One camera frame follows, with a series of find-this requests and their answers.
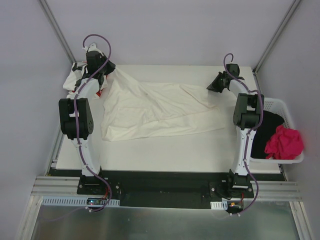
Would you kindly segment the cream white t shirt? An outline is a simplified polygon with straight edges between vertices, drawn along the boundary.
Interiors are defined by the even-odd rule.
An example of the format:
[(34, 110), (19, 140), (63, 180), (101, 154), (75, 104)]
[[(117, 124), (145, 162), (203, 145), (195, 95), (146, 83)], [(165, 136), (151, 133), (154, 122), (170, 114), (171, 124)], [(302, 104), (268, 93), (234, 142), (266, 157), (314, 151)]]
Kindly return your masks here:
[(140, 82), (120, 69), (108, 77), (101, 137), (119, 142), (199, 134), (225, 128), (219, 107), (200, 86)]

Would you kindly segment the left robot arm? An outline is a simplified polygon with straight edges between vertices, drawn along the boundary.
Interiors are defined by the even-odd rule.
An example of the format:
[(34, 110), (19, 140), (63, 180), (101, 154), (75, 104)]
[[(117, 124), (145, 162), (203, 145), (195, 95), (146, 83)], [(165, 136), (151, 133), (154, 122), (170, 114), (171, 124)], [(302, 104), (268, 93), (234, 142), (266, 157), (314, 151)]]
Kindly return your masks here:
[(86, 52), (84, 73), (76, 82), (75, 91), (58, 102), (61, 131), (73, 143), (82, 175), (86, 177), (93, 177), (101, 171), (91, 137), (94, 120), (90, 100), (102, 89), (106, 76), (112, 73), (115, 67), (104, 53), (89, 49)]

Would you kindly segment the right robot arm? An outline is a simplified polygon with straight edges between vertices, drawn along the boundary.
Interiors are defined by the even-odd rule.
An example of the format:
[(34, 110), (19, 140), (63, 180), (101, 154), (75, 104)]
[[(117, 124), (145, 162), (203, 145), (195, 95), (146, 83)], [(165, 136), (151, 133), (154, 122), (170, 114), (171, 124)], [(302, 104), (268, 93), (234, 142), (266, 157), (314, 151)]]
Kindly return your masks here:
[(228, 63), (219, 72), (207, 90), (222, 93), (227, 89), (236, 97), (232, 121), (236, 127), (236, 152), (231, 172), (235, 176), (247, 176), (253, 140), (262, 124), (264, 99), (257, 90), (250, 90), (240, 77), (240, 67)]

